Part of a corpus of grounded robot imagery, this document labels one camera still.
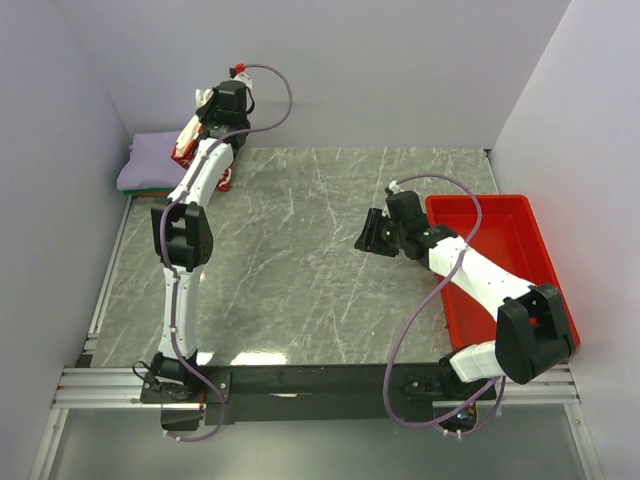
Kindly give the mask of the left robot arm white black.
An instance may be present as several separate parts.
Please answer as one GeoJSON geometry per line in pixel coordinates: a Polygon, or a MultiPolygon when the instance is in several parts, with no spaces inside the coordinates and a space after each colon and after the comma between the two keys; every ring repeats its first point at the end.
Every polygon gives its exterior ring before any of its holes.
{"type": "Polygon", "coordinates": [[[196,113],[177,137],[171,158],[186,170],[166,201],[151,209],[154,248],[163,264],[165,308],[159,351],[147,380],[176,401],[193,399],[202,382],[194,370],[200,277],[214,246],[206,206],[229,187],[232,164],[246,142],[254,101],[241,80],[195,92],[196,113]]]}

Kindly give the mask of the white t shirt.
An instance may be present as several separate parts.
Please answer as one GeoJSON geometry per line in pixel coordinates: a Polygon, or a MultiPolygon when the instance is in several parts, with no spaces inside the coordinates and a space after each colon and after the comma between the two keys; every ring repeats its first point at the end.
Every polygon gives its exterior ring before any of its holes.
{"type": "MultiPolygon", "coordinates": [[[[197,89],[194,95],[196,109],[200,109],[201,107],[206,106],[213,96],[213,88],[208,88],[205,90],[197,89]]],[[[194,160],[200,141],[200,136],[203,130],[204,123],[200,119],[199,115],[195,113],[177,137],[171,153],[171,158],[185,170],[190,167],[192,161],[194,160]]],[[[216,189],[218,191],[228,192],[230,190],[232,173],[233,166],[227,167],[216,186],[216,189]]]]}

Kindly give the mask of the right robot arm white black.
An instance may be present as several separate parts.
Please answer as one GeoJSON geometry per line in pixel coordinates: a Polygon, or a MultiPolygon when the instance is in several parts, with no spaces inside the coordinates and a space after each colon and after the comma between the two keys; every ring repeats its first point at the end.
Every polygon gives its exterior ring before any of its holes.
{"type": "Polygon", "coordinates": [[[371,208],[355,249],[386,257],[404,253],[456,285],[496,326],[494,339],[466,346],[439,374],[444,395],[460,399],[474,381],[505,376],[526,384],[569,359],[577,343],[561,291],[536,285],[489,260],[455,230],[432,225],[413,191],[392,193],[383,209],[371,208]]]}

